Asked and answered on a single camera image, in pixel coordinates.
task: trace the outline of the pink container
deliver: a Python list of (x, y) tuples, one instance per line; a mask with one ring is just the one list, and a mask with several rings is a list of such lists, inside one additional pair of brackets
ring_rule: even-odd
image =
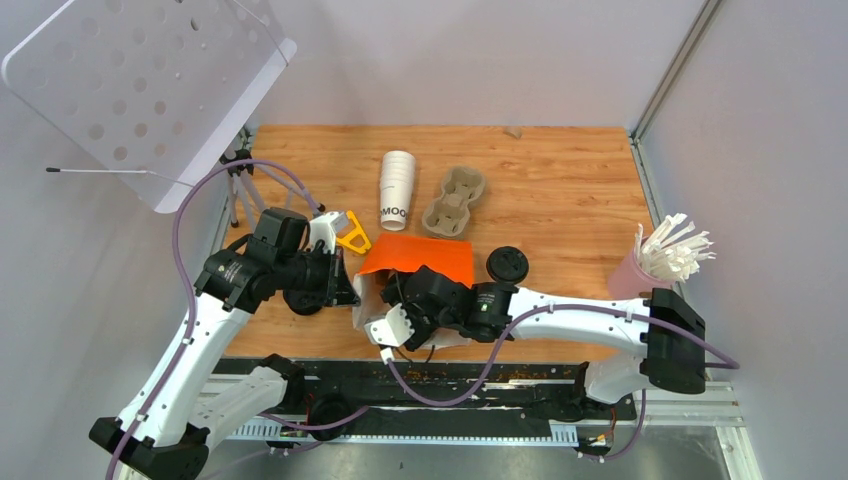
[(650, 293), (655, 287), (670, 288), (671, 284), (645, 273), (631, 250), (607, 279), (607, 290), (613, 300), (626, 300), (636, 298), (642, 292)]

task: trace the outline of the orange paper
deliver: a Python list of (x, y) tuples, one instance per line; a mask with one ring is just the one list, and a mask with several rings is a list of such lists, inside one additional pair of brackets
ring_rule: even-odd
[(414, 273), (422, 265), (466, 287), (474, 284), (474, 256), (469, 242), (396, 233), (380, 235), (365, 257), (359, 275), (380, 270)]

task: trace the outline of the stack of paper cups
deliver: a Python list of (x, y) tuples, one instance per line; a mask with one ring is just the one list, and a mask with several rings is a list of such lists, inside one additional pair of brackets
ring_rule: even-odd
[(393, 150), (383, 155), (380, 174), (380, 225), (386, 230), (406, 228), (412, 185), (415, 182), (415, 157)]

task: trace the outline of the wooden table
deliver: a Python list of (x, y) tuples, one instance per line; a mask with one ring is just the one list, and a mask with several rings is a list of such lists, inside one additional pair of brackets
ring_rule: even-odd
[[(378, 222), (380, 162), (389, 150), (418, 160), (411, 217), (404, 233), (423, 235), (421, 215), (439, 194), (448, 168), (467, 165), (486, 175), (482, 203), (472, 211), (466, 240), (474, 247), (477, 281), (488, 280), (485, 260), (502, 245), (520, 248), (530, 261), (522, 285), (554, 295), (609, 298), (606, 278), (633, 244), (636, 224), (651, 221), (642, 187), (621, 128), (524, 128), (515, 139), (497, 127), (262, 127), (255, 158), (292, 169), (318, 202), (330, 210), (353, 210), (372, 242)], [(255, 182), (268, 205), (283, 206), (283, 187), (258, 172)], [(308, 212), (296, 198), (292, 207)], [(227, 242), (247, 233), (230, 229)], [(353, 276), (363, 258), (346, 252)], [(484, 361), (491, 344), (436, 351), (434, 361)], [(554, 340), (507, 342), (501, 362), (579, 363), (614, 350)], [(227, 349), (230, 356), (379, 358), (365, 334), (353, 330), (347, 308), (299, 317), (281, 296), (263, 304)], [(413, 358), (426, 357), (428, 351)]]

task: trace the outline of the gray wall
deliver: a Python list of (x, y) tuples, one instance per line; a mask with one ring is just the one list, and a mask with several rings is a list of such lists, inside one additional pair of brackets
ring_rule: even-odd
[(274, 0), (265, 123), (632, 127), (702, 0)]
[(713, 232), (689, 285), (768, 480), (844, 478), (848, 3), (727, 0), (645, 145), (666, 212)]
[[(0, 58), (63, 0), (6, 2)], [(118, 179), (46, 174), (99, 168), (0, 82), (0, 477), (102, 478), (95, 418), (137, 392), (185, 312), (171, 260), (171, 215)], [(211, 248), (223, 189), (184, 222), (192, 275)]]

